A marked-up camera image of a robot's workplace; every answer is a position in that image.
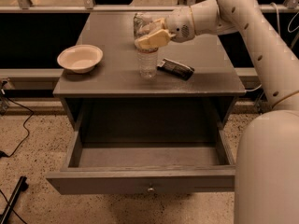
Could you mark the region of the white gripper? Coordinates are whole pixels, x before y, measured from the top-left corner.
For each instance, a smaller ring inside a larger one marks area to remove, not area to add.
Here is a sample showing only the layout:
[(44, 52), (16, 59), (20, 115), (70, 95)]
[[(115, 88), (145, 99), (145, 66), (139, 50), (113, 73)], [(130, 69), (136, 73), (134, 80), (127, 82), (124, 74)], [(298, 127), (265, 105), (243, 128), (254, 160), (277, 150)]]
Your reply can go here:
[(148, 25), (150, 30), (160, 29), (143, 35), (135, 41), (138, 49), (158, 49), (166, 46), (172, 39), (174, 42), (185, 42), (194, 39), (194, 23), (190, 7), (173, 10), (166, 18), (160, 18)]

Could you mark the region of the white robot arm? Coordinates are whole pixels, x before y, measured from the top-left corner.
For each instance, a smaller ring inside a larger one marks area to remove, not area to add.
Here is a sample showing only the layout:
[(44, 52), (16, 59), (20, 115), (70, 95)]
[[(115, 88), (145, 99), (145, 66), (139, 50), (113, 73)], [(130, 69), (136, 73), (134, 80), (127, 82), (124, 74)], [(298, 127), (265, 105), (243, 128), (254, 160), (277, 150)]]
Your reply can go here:
[(235, 164), (234, 224), (299, 224), (299, 59), (258, 0), (206, 0), (150, 21), (135, 41), (156, 49), (236, 29), (261, 82), (266, 111), (244, 130)]

